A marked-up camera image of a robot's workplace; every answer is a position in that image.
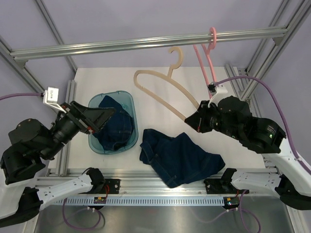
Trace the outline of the dark denim skirt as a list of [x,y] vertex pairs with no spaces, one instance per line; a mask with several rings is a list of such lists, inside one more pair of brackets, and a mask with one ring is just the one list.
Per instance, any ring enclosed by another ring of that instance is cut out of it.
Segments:
[[104,150],[118,151],[127,146],[134,130],[133,118],[110,96],[105,96],[99,107],[113,107],[116,112],[98,133],[93,134],[94,137]]

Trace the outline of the beige wooden hanger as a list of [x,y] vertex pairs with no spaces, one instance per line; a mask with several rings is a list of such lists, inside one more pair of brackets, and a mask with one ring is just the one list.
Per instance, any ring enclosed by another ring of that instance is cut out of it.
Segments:
[[137,70],[134,73],[133,81],[134,81],[135,87],[140,89],[142,92],[144,92],[145,94],[147,94],[151,98],[155,99],[158,103],[160,103],[163,106],[165,106],[168,110],[170,110],[173,114],[175,114],[182,121],[185,121],[185,119],[187,117],[184,116],[180,111],[178,111],[176,108],[174,108],[168,102],[166,102],[158,94],[154,93],[153,91],[151,91],[150,89],[148,89],[147,87],[141,85],[138,82],[138,76],[139,75],[149,75],[149,76],[152,76],[152,77],[157,77],[157,78],[159,78],[160,80],[163,81],[164,90],[165,91],[168,91],[168,93],[170,92],[170,89],[167,86],[174,87],[174,89],[176,91],[179,91],[181,94],[183,94],[191,102],[191,104],[194,106],[194,108],[197,110],[198,107],[199,107],[198,101],[194,98],[194,96],[185,87],[183,87],[180,83],[178,83],[177,81],[175,81],[172,78],[173,71],[178,69],[178,68],[180,68],[180,66],[182,65],[182,62],[183,62],[183,52],[182,52],[182,49],[180,47],[178,47],[178,46],[173,46],[173,47],[169,48],[168,52],[169,53],[176,52],[177,55],[178,55],[178,59],[177,59],[176,63],[174,63],[174,64],[169,66],[167,74],[164,74],[164,73],[161,73],[161,72],[158,72],[158,71],[155,71],[155,70],[149,70],[149,69]]

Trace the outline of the pink plastic hanger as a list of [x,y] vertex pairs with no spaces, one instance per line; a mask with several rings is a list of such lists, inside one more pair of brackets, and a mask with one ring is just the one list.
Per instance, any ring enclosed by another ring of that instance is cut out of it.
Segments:
[[[209,42],[208,47],[206,47],[205,44],[201,44],[201,47],[202,47],[202,49],[204,51],[204,54],[205,54],[205,57],[207,59],[207,62],[208,62],[208,65],[209,65],[209,69],[210,69],[210,72],[211,72],[211,76],[212,76],[212,80],[214,82],[216,82],[216,76],[215,76],[214,66],[213,66],[213,63],[212,63],[212,60],[211,60],[211,57],[210,57],[210,52],[213,49],[215,49],[215,47],[216,47],[217,32],[216,32],[216,29],[214,27],[210,27],[209,31],[212,34],[212,41]],[[199,54],[197,46],[193,45],[193,49],[194,49],[196,57],[198,59],[198,62],[199,62],[202,74],[203,74],[205,82],[206,82],[206,85],[209,85],[209,80],[208,80],[208,77],[207,77],[207,73],[205,71],[205,68],[204,68],[204,65],[203,65],[203,61],[202,61],[202,58],[201,58],[201,56]]]

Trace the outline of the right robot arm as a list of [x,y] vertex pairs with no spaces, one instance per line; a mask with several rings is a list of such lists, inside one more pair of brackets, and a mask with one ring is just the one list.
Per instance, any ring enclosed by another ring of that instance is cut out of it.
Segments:
[[290,148],[289,134],[273,120],[252,115],[249,105],[234,96],[218,104],[201,101],[197,111],[185,123],[199,133],[212,130],[223,133],[277,166],[280,175],[248,173],[227,168],[220,179],[225,192],[249,190],[279,198],[297,210],[311,208],[310,165]]

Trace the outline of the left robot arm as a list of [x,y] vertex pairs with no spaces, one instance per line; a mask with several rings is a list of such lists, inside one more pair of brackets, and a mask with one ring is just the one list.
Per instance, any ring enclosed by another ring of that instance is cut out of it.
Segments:
[[75,101],[64,102],[59,109],[49,129],[37,119],[29,118],[9,132],[11,146],[0,160],[1,227],[26,222],[54,202],[72,195],[104,190],[105,178],[97,168],[47,188],[30,186],[36,173],[45,168],[45,160],[53,160],[77,133],[100,131],[116,111],[113,107],[89,108]]

